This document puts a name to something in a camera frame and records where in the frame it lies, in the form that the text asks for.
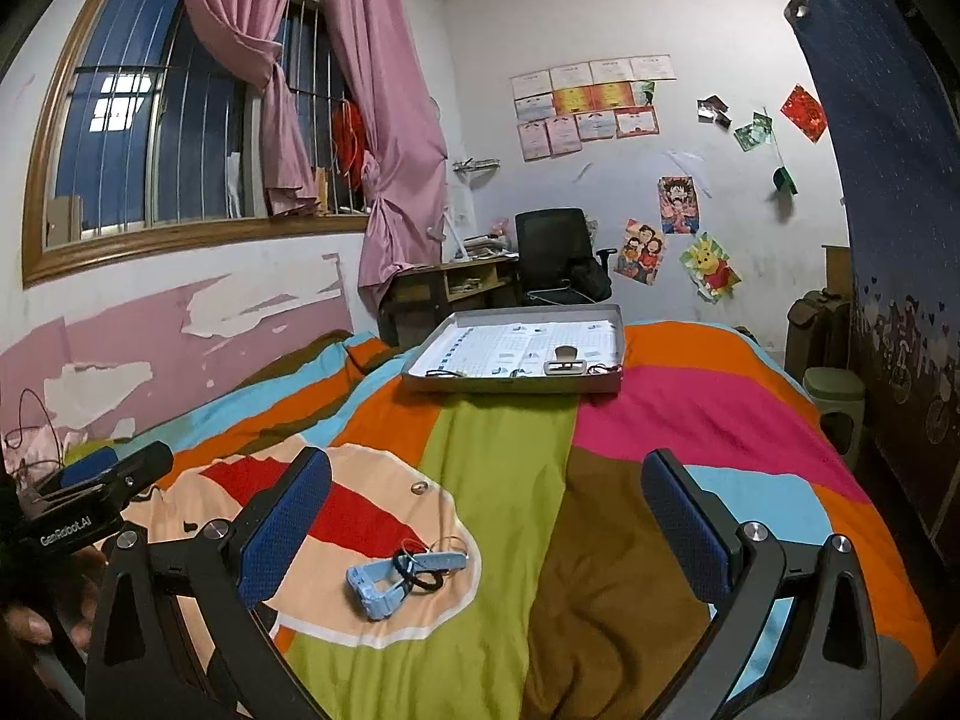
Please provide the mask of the person's left hand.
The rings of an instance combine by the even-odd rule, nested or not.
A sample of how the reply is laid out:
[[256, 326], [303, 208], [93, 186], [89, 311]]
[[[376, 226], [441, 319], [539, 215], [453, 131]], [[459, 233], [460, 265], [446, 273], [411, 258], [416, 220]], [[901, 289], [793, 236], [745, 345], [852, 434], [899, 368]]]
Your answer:
[[5, 631], [20, 644], [44, 647], [52, 644], [53, 624], [65, 622], [73, 647], [86, 652], [106, 567], [107, 559], [94, 546], [78, 551], [36, 589], [2, 606]]

